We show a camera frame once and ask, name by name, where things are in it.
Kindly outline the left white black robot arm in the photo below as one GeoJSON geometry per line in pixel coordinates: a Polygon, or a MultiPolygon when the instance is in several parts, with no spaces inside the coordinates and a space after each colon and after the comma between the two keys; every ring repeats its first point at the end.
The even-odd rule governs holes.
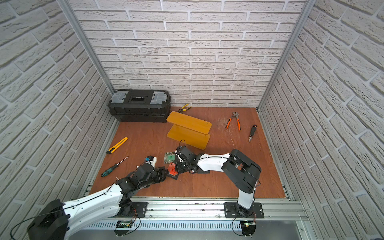
{"type": "Polygon", "coordinates": [[[164,167],[144,163],[110,187],[86,197],[48,203],[27,228],[31,240],[67,240],[74,233],[108,217],[139,217],[142,207],[131,198],[141,189],[163,182],[168,174],[164,167]]]}

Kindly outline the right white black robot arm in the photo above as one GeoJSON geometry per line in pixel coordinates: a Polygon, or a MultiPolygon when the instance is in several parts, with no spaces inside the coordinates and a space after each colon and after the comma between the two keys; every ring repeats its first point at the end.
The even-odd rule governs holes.
{"type": "Polygon", "coordinates": [[[224,155],[196,155],[186,146],[177,147],[176,171],[178,174],[225,173],[239,189],[239,197],[232,209],[236,217],[254,217],[254,197],[262,168],[239,150],[224,155]]]}

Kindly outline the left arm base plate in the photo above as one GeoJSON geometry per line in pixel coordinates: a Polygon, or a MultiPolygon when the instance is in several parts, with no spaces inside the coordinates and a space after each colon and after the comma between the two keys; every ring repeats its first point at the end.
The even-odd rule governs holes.
{"type": "Polygon", "coordinates": [[[118,216],[123,218],[131,218],[137,216],[144,218],[147,212],[148,202],[130,202],[121,207],[118,216]]]}

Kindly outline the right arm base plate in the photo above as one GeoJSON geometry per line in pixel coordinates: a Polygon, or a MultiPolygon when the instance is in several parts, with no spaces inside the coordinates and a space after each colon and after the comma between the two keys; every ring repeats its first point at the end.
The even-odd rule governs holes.
{"type": "Polygon", "coordinates": [[[224,203],[225,218],[256,218],[263,219],[265,217],[261,203],[253,203],[250,209],[240,206],[238,203],[224,203]]]}

